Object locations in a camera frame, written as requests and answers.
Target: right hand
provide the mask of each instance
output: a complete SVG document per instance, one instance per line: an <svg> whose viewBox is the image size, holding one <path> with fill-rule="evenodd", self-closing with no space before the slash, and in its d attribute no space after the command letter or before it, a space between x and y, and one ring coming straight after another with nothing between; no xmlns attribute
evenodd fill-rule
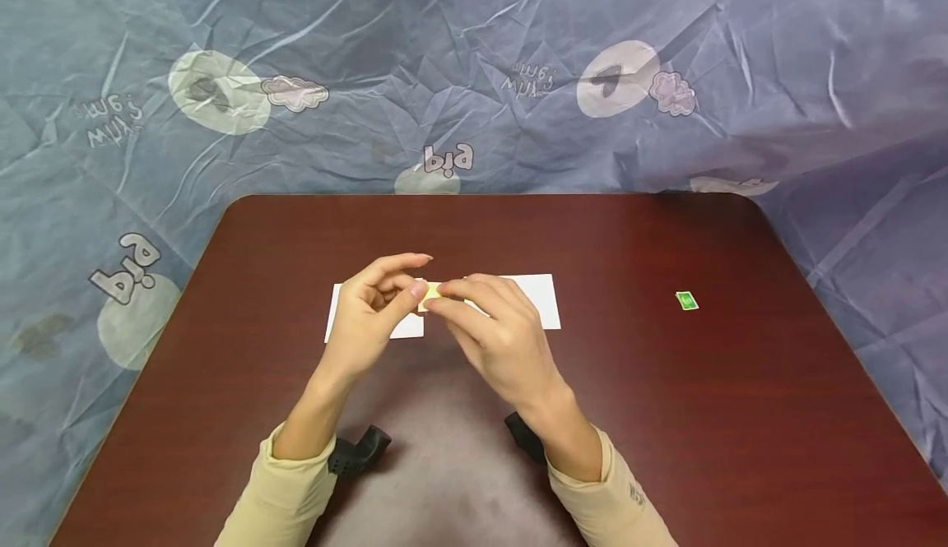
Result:
<svg viewBox="0 0 948 547"><path fill-rule="evenodd" d="M562 390L539 312L515 281L476 273L438 286L425 308L444 318L472 366L518 411ZM478 305L486 315L462 300Z"/></svg>

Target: wooden table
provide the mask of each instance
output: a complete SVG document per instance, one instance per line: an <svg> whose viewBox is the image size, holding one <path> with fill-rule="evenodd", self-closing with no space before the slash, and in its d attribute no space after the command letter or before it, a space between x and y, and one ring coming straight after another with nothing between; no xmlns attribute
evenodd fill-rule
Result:
<svg viewBox="0 0 948 547"><path fill-rule="evenodd" d="M212 545L319 360L332 284L407 250L430 280L553 274L556 362L682 547L948 545L948 499L760 210L686 193L239 200L53 545ZM428 323L351 396L342 436L394 442L311 544L581 545Z"/></svg>

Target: beige sleeve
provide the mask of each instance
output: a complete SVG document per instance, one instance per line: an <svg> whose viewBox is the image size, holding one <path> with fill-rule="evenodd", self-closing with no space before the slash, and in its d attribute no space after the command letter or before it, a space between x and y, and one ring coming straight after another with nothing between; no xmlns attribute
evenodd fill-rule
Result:
<svg viewBox="0 0 948 547"><path fill-rule="evenodd" d="M336 436L315 458L281 461L273 458L273 439L281 428L260 443L247 487L215 547L301 547L325 512L336 487L337 477L327 465Z"/></svg>
<svg viewBox="0 0 948 547"><path fill-rule="evenodd" d="M590 547L677 547L629 465L597 429L602 443L600 483L582 483L547 462L550 486Z"/></svg>

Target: white card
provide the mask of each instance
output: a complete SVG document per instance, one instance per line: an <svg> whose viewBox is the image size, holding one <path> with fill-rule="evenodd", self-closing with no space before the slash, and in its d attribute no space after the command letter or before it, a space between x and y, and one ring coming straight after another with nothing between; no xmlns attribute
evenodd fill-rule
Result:
<svg viewBox="0 0 948 547"><path fill-rule="evenodd" d="M539 322L544 329L560 329L560 309L556 306L556 292L553 287L553 274L537 273L526 276L501 276L516 281L530 302L539 312ZM464 302L481 310L478 305L464 300Z"/></svg>
<svg viewBox="0 0 948 547"><path fill-rule="evenodd" d="M332 300L329 303L329 322L326 322L326 339L323 340L323 343L329 342L329 334L332 330L332 320L334 320L336 317L336 306L339 302L339 289L341 288L342 284L335 284L332 286ZM401 322L395 325L395 329L392 331L392 335L388 336L388 339L404 340L406 337L423 336L425 336L425 318L412 313L409 316L402 318Z"/></svg>

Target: wrist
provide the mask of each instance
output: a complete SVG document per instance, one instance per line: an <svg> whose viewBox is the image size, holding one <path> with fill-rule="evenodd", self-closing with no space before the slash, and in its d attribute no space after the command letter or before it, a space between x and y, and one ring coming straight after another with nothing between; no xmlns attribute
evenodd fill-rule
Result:
<svg viewBox="0 0 948 547"><path fill-rule="evenodd" d="M579 411L572 387L562 378L550 390L515 406L524 423L541 439L548 438Z"/></svg>

